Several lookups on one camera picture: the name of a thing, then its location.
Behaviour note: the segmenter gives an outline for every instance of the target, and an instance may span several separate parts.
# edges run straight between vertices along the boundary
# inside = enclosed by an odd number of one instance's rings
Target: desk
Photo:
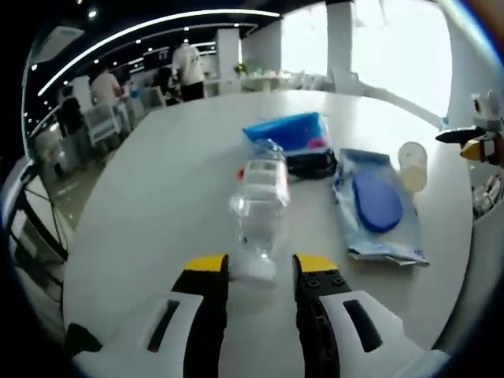
[[[436,129],[386,102],[317,91],[236,94],[149,114],[98,180],[76,229],[65,270],[64,318],[111,340],[130,311],[170,291],[183,264],[232,252],[228,200],[250,156],[242,128],[304,112],[325,115],[336,148],[391,155],[407,141],[428,152],[428,185],[415,198],[428,268],[347,256],[330,180],[291,185],[288,240],[275,290],[245,295],[232,285],[220,376],[303,376],[290,256],[321,254],[354,290],[365,290],[431,348],[461,290],[473,225],[467,164]]]
[[[270,92],[272,89],[278,89],[283,83],[291,80],[291,77],[287,76],[241,76],[233,80],[221,80],[212,79],[205,80],[205,88],[209,97],[219,95],[221,88],[226,87],[239,87],[234,93],[238,93],[241,90],[246,91],[264,91]]]

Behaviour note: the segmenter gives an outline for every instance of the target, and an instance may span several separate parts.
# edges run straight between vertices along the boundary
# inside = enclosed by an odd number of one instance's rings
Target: black pants
[[[205,97],[205,89],[202,81],[191,85],[182,85],[180,87],[180,92],[184,102],[198,100]]]

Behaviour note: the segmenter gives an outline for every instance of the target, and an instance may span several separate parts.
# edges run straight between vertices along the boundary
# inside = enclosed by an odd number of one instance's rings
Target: ceiling
[[[159,24],[139,29],[100,47],[77,62],[64,73],[41,97],[37,92],[74,57],[102,41],[104,38],[121,32],[131,26],[141,24],[159,17],[176,13],[190,12],[203,9],[256,9],[280,14],[288,13],[294,9],[309,5],[314,0],[185,0],[174,2],[169,0],[53,0],[49,3],[48,17],[39,31],[35,41],[35,49],[57,26],[77,28],[84,33],[55,58],[37,64],[35,71],[29,71],[27,86],[27,110],[37,113],[36,118],[47,113],[48,106],[54,106],[56,91],[61,88],[66,80],[75,76],[89,73],[94,67],[94,60],[113,62],[122,65],[128,61],[141,57],[149,47],[157,49],[163,46],[173,46],[188,38],[190,43],[202,43],[214,40],[218,28],[233,28],[238,23],[240,35],[245,37],[248,33],[272,23],[278,18],[256,15],[228,15],[214,14],[197,17],[169,20]],[[90,11],[96,10],[97,14],[90,19]],[[195,25],[215,24],[205,28],[191,28]]]

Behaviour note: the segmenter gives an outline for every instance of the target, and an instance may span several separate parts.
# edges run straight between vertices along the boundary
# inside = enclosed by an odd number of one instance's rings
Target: led strip light
[[[178,13],[178,14],[173,14],[171,16],[164,16],[157,18],[155,20],[150,20],[146,22],[142,22],[141,24],[137,24],[135,26],[131,26],[130,28],[126,28],[123,31],[119,31],[116,34],[111,35],[108,38],[103,39],[102,41],[96,43],[94,46],[90,47],[89,49],[83,51],[79,55],[77,55],[75,58],[73,58],[70,62],[68,62],[62,69],[60,69],[56,75],[54,75],[47,83],[42,87],[42,89],[39,91],[37,94],[39,97],[44,94],[47,89],[51,85],[56,82],[65,72],[67,72],[71,67],[73,67],[76,63],[78,63],[80,60],[85,58],[87,55],[91,54],[92,52],[96,51],[100,47],[106,45],[107,43],[112,42],[114,39],[118,39],[124,35],[127,35],[129,33],[136,32],[137,30],[146,28],[151,25],[159,24],[161,22],[165,21],[170,21],[170,20],[178,20],[180,18],[188,18],[188,17],[196,17],[196,16],[205,16],[205,15],[210,15],[210,14],[248,14],[248,15],[254,15],[254,16],[265,16],[265,17],[280,17],[279,13],[274,13],[274,12],[265,12],[263,10],[252,10],[252,9],[209,9],[209,10],[196,10],[192,12],[184,12],[184,13]]]

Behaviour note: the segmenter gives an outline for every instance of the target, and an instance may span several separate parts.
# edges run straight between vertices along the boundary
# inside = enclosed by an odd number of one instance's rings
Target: air conditioner
[[[50,61],[63,51],[70,43],[75,41],[84,33],[84,30],[70,28],[68,26],[57,26],[42,42],[38,48],[38,53],[33,59],[33,63]]]

